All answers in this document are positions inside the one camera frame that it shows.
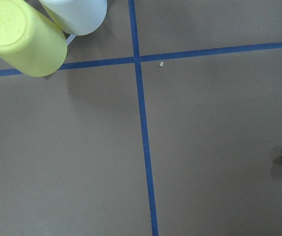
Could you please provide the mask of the white upturned cup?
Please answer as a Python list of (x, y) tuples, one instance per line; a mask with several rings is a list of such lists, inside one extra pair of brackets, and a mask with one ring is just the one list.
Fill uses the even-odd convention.
[(97, 30), (107, 13), (106, 0), (41, 0), (41, 5), (64, 32), (87, 35)]

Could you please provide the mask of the yellow upturned cup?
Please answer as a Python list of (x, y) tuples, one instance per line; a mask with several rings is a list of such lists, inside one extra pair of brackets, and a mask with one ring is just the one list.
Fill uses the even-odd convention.
[(64, 63), (67, 43), (52, 21), (23, 0), (0, 0), (0, 58), (28, 76), (43, 77)]

